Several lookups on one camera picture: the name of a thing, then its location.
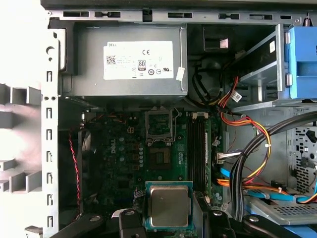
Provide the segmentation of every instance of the green motherboard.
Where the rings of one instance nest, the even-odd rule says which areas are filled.
[[[106,216],[111,216],[115,210],[132,207],[136,192],[145,189],[146,181],[189,180],[189,170],[192,169],[188,164],[190,148],[187,131],[191,117],[191,113],[182,111],[173,111],[172,120],[168,115],[149,116],[148,134],[168,134],[172,130],[173,135],[169,139],[173,142],[169,146],[160,140],[148,146],[144,112],[115,113],[102,117],[99,123],[103,129],[98,137],[102,137],[103,185],[98,203],[104,207]],[[203,121],[208,159],[201,159],[206,164],[205,195],[212,207],[217,207],[221,204],[219,197],[222,196],[222,187],[214,185],[211,180],[211,143],[217,123],[214,120],[209,117]],[[180,234],[195,237],[193,232]]]

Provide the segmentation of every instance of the power supply label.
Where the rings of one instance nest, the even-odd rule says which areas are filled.
[[[104,80],[174,78],[172,41],[108,42]]]

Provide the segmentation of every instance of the ce mark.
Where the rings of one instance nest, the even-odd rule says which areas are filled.
[[[143,50],[143,51],[142,51],[142,54],[144,54],[144,55],[150,55],[150,50]]]

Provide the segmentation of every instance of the barcode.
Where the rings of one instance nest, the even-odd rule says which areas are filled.
[[[115,64],[115,56],[107,56],[107,64]]]

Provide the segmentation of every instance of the ram slot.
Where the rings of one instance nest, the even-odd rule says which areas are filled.
[[[194,182],[194,190],[205,190],[205,119],[189,118],[187,125],[188,180]]]

